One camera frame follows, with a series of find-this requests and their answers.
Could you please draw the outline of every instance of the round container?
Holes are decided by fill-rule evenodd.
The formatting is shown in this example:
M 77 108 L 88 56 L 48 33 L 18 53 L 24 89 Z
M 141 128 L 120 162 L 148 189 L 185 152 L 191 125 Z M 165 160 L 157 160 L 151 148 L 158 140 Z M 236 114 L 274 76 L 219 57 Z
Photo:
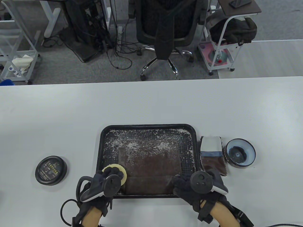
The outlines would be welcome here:
M 248 141 L 233 139 L 227 143 L 223 150 L 225 160 L 233 167 L 246 168 L 256 159 L 256 151 Z
M 67 165 L 62 158 L 49 156 L 38 164 L 35 177 L 40 184 L 52 186 L 62 181 L 66 172 Z

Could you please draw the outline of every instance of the blue container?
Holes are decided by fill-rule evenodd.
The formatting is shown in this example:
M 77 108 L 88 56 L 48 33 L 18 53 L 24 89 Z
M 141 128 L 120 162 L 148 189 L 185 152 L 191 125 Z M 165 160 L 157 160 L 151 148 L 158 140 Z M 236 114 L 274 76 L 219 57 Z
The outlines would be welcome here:
M 15 85 L 15 84 L 10 79 L 6 79 L 0 83 L 0 86 L 12 86 L 12 85 Z

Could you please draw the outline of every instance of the leather piece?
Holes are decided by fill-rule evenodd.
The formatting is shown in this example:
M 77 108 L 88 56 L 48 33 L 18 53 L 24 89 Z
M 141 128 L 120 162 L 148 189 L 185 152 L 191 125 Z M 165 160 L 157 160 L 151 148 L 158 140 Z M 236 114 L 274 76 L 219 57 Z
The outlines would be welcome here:
M 181 174 L 178 143 L 175 140 L 138 141 L 118 149 L 118 162 L 125 167 L 126 195 L 169 195 L 171 177 Z
M 210 169 L 216 169 L 221 175 L 226 175 L 226 169 L 223 157 L 201 157 L 203 169 L 205 171 Z

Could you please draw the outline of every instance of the polishing sponge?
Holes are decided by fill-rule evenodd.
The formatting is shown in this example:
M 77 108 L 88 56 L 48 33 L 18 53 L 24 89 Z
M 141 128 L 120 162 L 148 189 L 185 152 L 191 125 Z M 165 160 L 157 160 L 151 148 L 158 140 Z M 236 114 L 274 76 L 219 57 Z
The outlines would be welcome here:
M 127 178 L 127 174 L 126 174 L 126 171 L 125 171 L 125 169 L 123 168 L 123 166 L 121 166 L 121 165 L 119 165 L 119 164 L 110 164 L 110 165 L 104 167 L 104 169 L 102 170 L 102 172 L 104 172 L 104 170 L 105 170 L 106 168 L 108 168 L 108 167 L 111 167 L 111 168 L 117 167 L 117 168 L 123 173 L 123 178 L 122 178 L 122 180 L 121 180 L 121 186 L 122 186 L 123 184 L 125 184 L 126 178 Z

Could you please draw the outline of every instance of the forearm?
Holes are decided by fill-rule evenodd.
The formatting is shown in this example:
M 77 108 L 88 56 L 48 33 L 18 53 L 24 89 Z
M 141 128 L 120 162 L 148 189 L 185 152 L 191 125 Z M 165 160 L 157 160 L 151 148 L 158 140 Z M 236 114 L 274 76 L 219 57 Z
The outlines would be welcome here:
M 101 218 L 102 212 L 95 207 L 92 207 L 85 217 L 83 218 L 81 225 L 83 227 L 97 227 Z
M 206 201 L 203 201 L 200 207 L 202 208 L 205 203 Z M 227 209 L 227 207 L 220 202 L 216 202 L 210 215 L 219 222 L 221 227 L 240 227 L 240 223 Z

